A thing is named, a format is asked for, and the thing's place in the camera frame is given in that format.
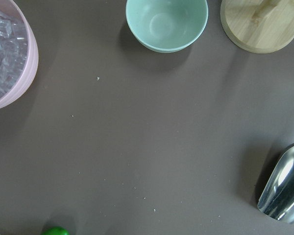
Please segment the wooden lid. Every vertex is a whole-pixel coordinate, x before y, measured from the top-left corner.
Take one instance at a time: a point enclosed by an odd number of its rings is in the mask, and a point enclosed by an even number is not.
[[[227,36],[250,52],[274,52],[294,38],[294,0],[223,0],[220,16]]]

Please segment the stainless steel scoop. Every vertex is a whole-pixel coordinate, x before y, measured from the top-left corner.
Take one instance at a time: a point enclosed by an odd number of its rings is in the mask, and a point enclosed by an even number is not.
[[[257,207],[276,220],[294,223],[294,146],[282,154]]]

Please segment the dark gray table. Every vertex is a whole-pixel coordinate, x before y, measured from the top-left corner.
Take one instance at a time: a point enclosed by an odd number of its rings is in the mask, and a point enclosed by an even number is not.
[[[294,234],[256,208],[294,142],[294,40],[244,51],[209,0],[200,38],[160,54],[130,33],[125,0],[16,3],[40,62],[0,109],[1,235]]]

